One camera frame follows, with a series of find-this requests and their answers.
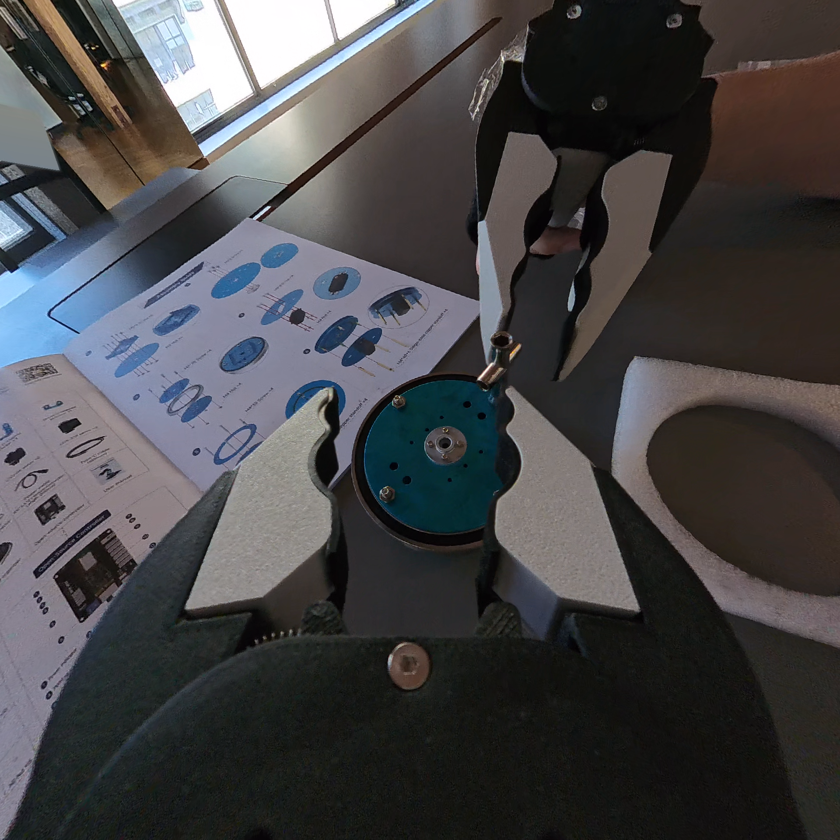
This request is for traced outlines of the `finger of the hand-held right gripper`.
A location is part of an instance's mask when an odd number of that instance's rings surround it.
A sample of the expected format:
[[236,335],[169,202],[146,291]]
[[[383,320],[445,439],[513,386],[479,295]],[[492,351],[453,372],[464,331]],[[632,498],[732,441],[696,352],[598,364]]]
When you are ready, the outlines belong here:
[[552,185],[557,161],[537,134],[509,133],[485,217],[478,223],[481,336],[508,329],[514,274],[529,247],[526,218]]
[[673,156],[636,152],[610,166],[584,221],[593,238],[573,280],[555,381],[582,361],[648,262]]

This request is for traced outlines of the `bright window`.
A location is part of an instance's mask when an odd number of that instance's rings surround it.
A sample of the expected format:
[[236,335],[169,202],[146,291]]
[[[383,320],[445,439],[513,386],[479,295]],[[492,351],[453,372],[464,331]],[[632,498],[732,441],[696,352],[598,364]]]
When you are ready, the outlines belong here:
[[299,77],[409,5],[397,1],[118,1],[191,134]]

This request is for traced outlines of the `crumpled clear plastic bag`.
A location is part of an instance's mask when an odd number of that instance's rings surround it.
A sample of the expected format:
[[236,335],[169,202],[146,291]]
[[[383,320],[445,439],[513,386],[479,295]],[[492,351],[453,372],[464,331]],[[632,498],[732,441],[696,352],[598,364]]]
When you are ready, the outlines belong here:
[[498,58],[488,68],[482,71],[471,102],[469,116],[473,122],[480,121],[488,101],[500,84],[502,73],[508,64],[520,66],[523,62],[527,44],[527,30],[523,29],[518,35],[500,51]]

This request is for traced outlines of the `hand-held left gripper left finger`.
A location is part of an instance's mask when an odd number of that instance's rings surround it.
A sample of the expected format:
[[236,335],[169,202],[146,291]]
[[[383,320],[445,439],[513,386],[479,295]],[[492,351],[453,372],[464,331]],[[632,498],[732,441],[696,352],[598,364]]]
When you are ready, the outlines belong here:
[[344,539],[329,490],[338,396],[320,390],[237,468],[185,604],[190,617],[301,617],[344,604]]

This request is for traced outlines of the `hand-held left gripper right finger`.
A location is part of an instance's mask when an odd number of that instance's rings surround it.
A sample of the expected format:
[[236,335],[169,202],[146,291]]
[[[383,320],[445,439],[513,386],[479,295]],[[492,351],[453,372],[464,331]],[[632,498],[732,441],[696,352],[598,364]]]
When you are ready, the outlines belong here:
[[515,388],[506,398],[519,469],[493,515],[500,546],[493,592],[517,607],[537,638],[551,637],[566,613],[638,617],[592,463]]

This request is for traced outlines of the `adjoining black desk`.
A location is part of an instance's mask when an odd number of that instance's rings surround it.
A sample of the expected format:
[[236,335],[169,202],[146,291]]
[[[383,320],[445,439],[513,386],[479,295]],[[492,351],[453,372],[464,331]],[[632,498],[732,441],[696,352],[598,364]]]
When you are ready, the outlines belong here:
[[114,207],[54,246],[46,277],[2,308],[2,364],[65,349],[76,333],[48,311],[235,175],[284,185],[256,219],[474,291],[463,228],[473,184],[467,107],[513,18],[504,2],[432,3],[207,167],[141,187],[131,215]]

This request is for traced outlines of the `wooden cabinet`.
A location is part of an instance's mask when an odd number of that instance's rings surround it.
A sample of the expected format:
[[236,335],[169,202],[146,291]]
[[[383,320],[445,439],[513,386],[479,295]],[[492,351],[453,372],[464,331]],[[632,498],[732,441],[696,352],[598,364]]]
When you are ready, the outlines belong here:
[[106,208],[208,161],[165,91],[194,68],[180,2],[2,2],[2,42],[59,119],[61,163]]

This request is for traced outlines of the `person's right hand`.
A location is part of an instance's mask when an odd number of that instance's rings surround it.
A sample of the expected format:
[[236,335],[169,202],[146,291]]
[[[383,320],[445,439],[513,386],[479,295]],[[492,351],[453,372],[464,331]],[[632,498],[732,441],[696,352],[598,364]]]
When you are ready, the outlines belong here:
[[549,223],[538,239],[530,246],[532,256],[550,258],[556,255],[581,251],[581,230],[585,210],[581,207],[572,216],[552,212]]

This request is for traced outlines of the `open cardboard box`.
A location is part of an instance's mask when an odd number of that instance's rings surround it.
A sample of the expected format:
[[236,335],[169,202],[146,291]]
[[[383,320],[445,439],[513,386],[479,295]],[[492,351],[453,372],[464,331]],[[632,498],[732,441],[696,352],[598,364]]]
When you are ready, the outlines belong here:
[[839,52],[714,76],[703,180],[839,197]]

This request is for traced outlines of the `small silver standoff screw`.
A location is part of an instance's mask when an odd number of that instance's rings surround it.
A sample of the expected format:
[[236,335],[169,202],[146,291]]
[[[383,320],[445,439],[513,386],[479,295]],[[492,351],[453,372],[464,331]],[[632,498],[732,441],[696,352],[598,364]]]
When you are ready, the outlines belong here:
[[492,388],[509,370],[520,349],[521,344],[509,332],[494,332],[490,336],[488,365],[477,377],[477,384],[485,391]]

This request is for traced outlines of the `blue round metal turntable disc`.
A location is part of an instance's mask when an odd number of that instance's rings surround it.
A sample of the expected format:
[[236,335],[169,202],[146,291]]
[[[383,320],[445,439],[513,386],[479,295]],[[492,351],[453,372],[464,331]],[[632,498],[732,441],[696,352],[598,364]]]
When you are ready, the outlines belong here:
[[351,475],[384,530],[432,550],[481,542],[502,488],[497,397],[474,376],[429,374],[375,405],[356,436]]

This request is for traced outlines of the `open instruction booklet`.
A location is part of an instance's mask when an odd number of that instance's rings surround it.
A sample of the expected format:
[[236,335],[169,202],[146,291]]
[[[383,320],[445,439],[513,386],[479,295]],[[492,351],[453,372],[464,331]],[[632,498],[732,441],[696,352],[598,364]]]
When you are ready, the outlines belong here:
[[63,354],[2,368],[2,822],[121,585],[225,471],[320,390],[339,464],[478,302],[247,219]]

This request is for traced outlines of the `white foam packing frame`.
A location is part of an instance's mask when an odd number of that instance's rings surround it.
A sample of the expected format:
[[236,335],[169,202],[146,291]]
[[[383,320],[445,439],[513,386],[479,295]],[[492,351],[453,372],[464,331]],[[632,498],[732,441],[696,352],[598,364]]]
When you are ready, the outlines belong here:
[[838,596],[796,592],[737,569],[690,535],[658,494],[647,466],[652,436],[673,415],[705,405],[767,413],[838,448],[838,386],[636,357],[624,376],[612,448],[613,476],[724,612],[838,648]]

